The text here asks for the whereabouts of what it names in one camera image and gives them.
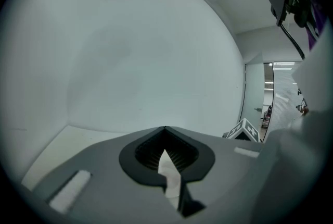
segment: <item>door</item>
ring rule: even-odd
[[[240,119],[246,118],[256,129],[261,123],[265,73],[262,53],[245,65],[245,95]]]

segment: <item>black cable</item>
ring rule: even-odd
[[[292,44],[295,46],[297,52],[300,54],[302,60],[305,59],[304,53],[301,49],[301,47],[297,44],[297,42],[294,40],[294,38],[290,35],[290,33],[286,30],[286,28],[283,26],[283,24],[281,23],[280,25],[282,31],[285,33],[285,35],[289,38],[289,40],[292,42]]]

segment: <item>purple clothing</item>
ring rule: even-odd
[[[317,2],[317,0],[310,0],[314,9],[314,17],[316,20],[316,25],[317,25],[317,30],[319,32],[319,35],[321,35],[323,28],[325,26],[325,22],[327,19],[326,14],[323,12],[323,8],[322,6]],[[313,48],[313,46],[316,43],[316,39],[314,38],[314,36],[312,35],[311,31],[306,28],[306,31],[308,33],[308,37],[309,37],[309,48],[310,50]]]

